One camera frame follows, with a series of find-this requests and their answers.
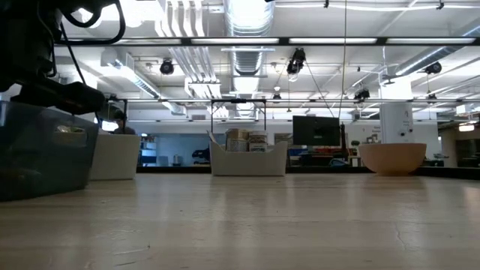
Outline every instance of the fluorescent light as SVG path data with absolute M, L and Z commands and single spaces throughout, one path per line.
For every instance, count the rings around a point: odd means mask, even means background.
M 275 48 L 221 48 L 222 52 L 274 52 Z
M 128 102 L 131 102 L 131 103 L 154 103 L 154 102 L 158 102 L 158 100 L 156 99 L 130 99 L 130 100 L 127 100 Z
M 193 38 L 192 44 L 277 44 L 278 38 L 271 37 L 217 37 Z
M 374 44 L 375 42 L 377 42 L 376 38 L 365 37 L 294 37 L 289 40 L 290 44 Z
M 159 38 L 159 39 L 142 39 L 142 38 L 134 38 L 134 39 L 122 39 L 116 44 L 122 44 L 122 45 L 136 45 L 136 44 L 142 44 L 142 45 L 149 45 L 151 44 L 152 46 L 154 45 L 180 45 L 182 44 L 182 40 L 178 38 Z
M 475 126 L 472 125 L 472 124 L 461 124 L 460 126 L 458 126 L 458 130 L 459 130 L 460 132 L 474 131 L 474 130 L 475 130 Z
M 387 44 L 471 44 L 473 37 L 408 37 L 408 38 L 389 38 Z

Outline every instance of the cable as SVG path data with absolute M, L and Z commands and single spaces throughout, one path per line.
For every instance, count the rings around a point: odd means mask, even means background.
M 52 31 L 50 31 L 50 28 L 48 28 L 47 24 L 42 20 L 42 17 L 40 16 L 40 1 L 37 1 L 37 18 L 38 21 L 41 23 L 41 25 L 45 28 L 45 30 L 48 32 L 48 34 L 51 37 L 52 43 L 47 44 L 47 46 L 51 46 L 52 50 L 52 64 L 53 64 L 53 72 L 51 74 L 46 75 L 49 78 L 53 78 L 57 75 L 57 63 L 55 59 L 55 38 L 53 37 Z
M 87 86 L 87 82 L 85 81 L 85 77 L 82 74 L 82 70 L 80 69 L 80 66 L 78 65 L 77 58 L 75 57 L 74 51 L 72 50 L 72 46 L 68 42 L 68 36 L 67 32 L 65 31 L 65 27 L 63 26 L 63 23 L 60 22 L 60 29 L 61 29 L 61 34 L 63 35 L 65 39 L 65 45 L 67 45 L 68 52 L 70 53 L 70 57 L 72 58 L 73 64 L 75 65 L 76 72 L 78 72 L 78 75 L 80 76 L 80 79 L 82 80 L 82 83 Z M 101 127 L 101 120 L 100 117 L 98 117 L 98 112 L 95 113 L 95 118 L 97 119 L 97 124 L 99 127 Z
M 310 65 L 308 64 L 306 59 L 305 59 L 305 65 L 307 66 L 308 71 L 310 71 L 310 75 L 312 76 L 312 80 L 313 80 L 313 83 L 315 83 L 316 89 L 318 90 L 318 92 L 320 93 L 320 96 L 322 97 L 323 101 L 325 102 L 325 105 L 327 106 L 327 109 L 330 111 L 331 117 L 334 118 L 335 115 L 333 114 L 332 110 L 330 109 L 329 103 L 327 102 L 327 100 L 325 100 L 325 97 L 323 96 L 322 90 L 320 90 L 320 87 L 318 86 L 317 81 L 315 80 L 314 74 L 312 73 L 312 70 L 310 69 Z
M 118 34 L 114 38 L 109 39 L 109 40 L 75 40 L 75 41 L 68 41 L 68 40 L 64 39 L 64 40 L 57 41 L 57 44 L 62 44 L 62 45 L 70 44 L 70 45 L 77 45 L 77 46 L 80 46 L 80 45 L 85 46 L 85 45 L 110 45 L 110 44 L 114 44 L 114 43 L 119 42 L 123 38 L 123 36 L 125 35 L 125 30 L 127 29 L 127 23 L 125 22 L 125 16 L 123 14 L 122 5 L 120 4 L 120 0 L 115 0 L 115 5 L 117 7 L 118 16 L 120 18 L 120 20 L 119 20 L 120 29 L 118 30 Z M 67 16 L 65 16 L 65 18 L 67 18 L 67 20 L 68 20 L 69 16 L 71 17 L 71 15 L 68 14 Z
M 347 2 L 345 0 L 345 28 L 343 30 L 343 68 L 342 68 L 342 88 L 340 96 L 340 105 L 338 106 L 338 118 L 340 119 L 342 113 L 342 102 L 344 101 L 344 87 L 345 87 L 345 61 L 347 60 Z

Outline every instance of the wooden bowl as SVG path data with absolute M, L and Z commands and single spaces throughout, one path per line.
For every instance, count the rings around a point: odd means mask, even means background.
M 424 143 L 364 144 L 358 147 L 364 165 L 375 173 L 385 176 L 405 176 L 425 159 L 427 145 Z

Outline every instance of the black cable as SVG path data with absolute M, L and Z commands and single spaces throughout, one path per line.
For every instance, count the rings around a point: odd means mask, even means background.
M 120 18 L 120 20 L 119 20 L 120 29 L 118 30 L 118 34 L 114 38 L 109 39 L 109 40 L 75 40 L 75 41 L 68 41 L 68 40 L 65 39 L 65 40 L 57 41 L 57 44 L 63 44 L 63 45 L 70 44 L 70 45 L 76 45 L 76 46 L 79 46 L 79 45 L 88 46 L 88 45 L 110 45 L 110 44 L 114 44 L 114 43 L 119 42 L 123 38 L 123 36 L 125 35 L 125 30 L 127 29 L 127 23 L 125 22 L 125 16 L 123 14 L 122 5 L 120 4 L 120 0 L 116 0 L 115 5 L 117 7 L 118 16 Z
M 67 45 L 68 52 L 70 53 L 70 57 L 72 58 L 73 64 L 75 65 L 76 72 L 78 72 L 78 75 L 80 76 L 80 79 L 82 80 L 82 83 L 87 86 L 87 82 L 85 81 L 85 77 L 83 77 L 82 70 L 80 69 L 80 66 L 78 65 L 77 58 L 75 57 L 74 51 L 72 50 L 72 46 L 68 42 L 68 36 L 67 32 L 65 31 L 65 27 L 63 26 L 63 23 L 60 22 L 60 29 L 61 29 L 61 34 L 63 35 L 65 39 L 65 45 Z M 101 120 L 98 117 L 98 112 L 95 112 L 95 118 L 97 119 L 97 124 L 101 126 Z
M 47 46 L 52 47 L 51 53 L 52 53 L 53 72 L 51 74 L 46 75 L 46 76 L 49 77 L 49 78 L 53 78 L 57 75 L 57 63 L 56 63 L 56 59 L 55 59 L 55 46 L 54 46 L 55 38 L 53 37 L 52 31 L 50 31 L 50 28 L 48 28 L 48 25 L 42 20 L 42 17 L 40 15 L 40 1 L 37 1 L 37 19 L 40 22 L 40 24 L 45 28 L 46 32 L 50 36 L 50 40 L 52 41 L 52 43 L 47 44 Z

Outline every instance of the black monitor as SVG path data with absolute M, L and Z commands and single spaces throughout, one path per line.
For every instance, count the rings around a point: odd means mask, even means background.
M 296 146 L 340 146 L 340 119 L 293 116 L 293 144 Z

